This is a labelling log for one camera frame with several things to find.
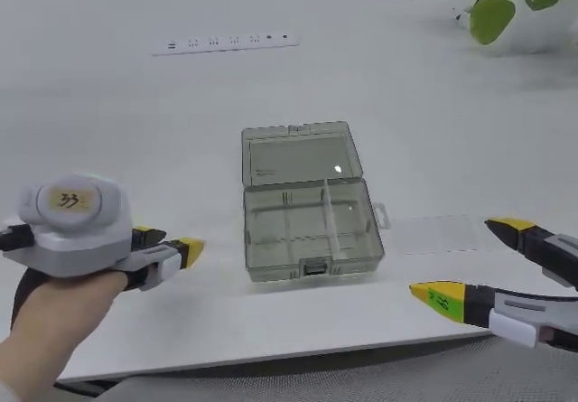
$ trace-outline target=white table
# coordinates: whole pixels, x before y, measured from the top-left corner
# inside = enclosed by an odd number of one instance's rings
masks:
[[[251,285],[240,131],[348,120],[392,218],[504,214],[578,231],[576,60],[488,58],[452,20],[468,0],[0,0],[0,214],[21,185],[114,178],[135,222],[195,235],[200,262],[123,294],[61,378],[465,337],[407,283],[569,294],[508,253],[399,256],[369,279]],[[192,34],[287,30],[283,50],[154,58]],[[1,335],[18,266],[1,264]]]

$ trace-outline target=gray fabric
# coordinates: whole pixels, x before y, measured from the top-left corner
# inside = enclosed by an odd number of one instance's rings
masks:
[[[578,402],[578,354],[546,346],[530,350],[492,338],[350,369],[261,377],[128,379],[98,398],[128,400]]]

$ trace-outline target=power strip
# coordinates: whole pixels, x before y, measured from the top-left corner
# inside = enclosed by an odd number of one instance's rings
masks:
[[[296,36],[289,33],[260,33],[233,36],[201,36],[185,41],[169,41],[153,56],[193,54],[196,52],[255,50],[299,45]]]

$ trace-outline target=yellow sticker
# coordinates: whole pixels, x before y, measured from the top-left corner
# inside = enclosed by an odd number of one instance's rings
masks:
[[[93,190],[52,188],[49,194],[48,206],[51,210],[89,212],[95,204],[94,197]]]
[[[463,301],[456,300],[433,289],[428,289],[427,304],[446,318],[463,323]]]

